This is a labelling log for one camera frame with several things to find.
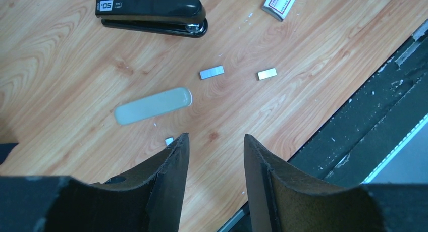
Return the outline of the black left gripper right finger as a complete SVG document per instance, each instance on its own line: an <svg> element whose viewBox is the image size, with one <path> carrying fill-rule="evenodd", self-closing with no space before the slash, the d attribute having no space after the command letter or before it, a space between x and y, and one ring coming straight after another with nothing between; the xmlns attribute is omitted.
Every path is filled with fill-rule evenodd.
<svg viewBox="0 0 428 232"><path fill-rule="evenodd" d="M345 188L313 177L244 137L254 231L427 231L427 184Z"/></svg>

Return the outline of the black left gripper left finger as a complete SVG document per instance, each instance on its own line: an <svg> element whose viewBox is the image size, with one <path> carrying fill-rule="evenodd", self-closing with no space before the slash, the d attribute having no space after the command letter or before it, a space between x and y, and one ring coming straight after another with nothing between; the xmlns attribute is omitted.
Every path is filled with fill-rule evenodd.
<svg viewBox="0 0 428 232"><path fill-rule="evenodd" d="M1 231L178 231L188 133L104 183L71 176L2 176Z"/></svg>

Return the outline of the long staple strip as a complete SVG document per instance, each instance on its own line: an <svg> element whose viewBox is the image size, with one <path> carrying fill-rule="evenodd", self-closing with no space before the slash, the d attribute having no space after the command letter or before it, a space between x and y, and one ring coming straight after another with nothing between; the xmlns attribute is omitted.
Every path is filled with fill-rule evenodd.
<svg viewBox="0 0 428 232"><path fill-rule="evenodd" d="M202 70L199 72L199 76L202 80L207 79L207 78L211 78L217 75L221 75L224 73L224 67L222 65L220 66L216 66L213 68L209 68L206 70Z"/></svg>

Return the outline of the black large stapler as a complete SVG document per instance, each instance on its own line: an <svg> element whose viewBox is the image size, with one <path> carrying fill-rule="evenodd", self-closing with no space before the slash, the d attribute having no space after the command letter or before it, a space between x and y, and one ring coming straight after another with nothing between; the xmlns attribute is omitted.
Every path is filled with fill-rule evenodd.
<svg viewBox="0 0 428 232"><path fill-rule="evenodd" d="M95 15L110 28L201 38L208 30L200 0L96 0Z"/></svg>

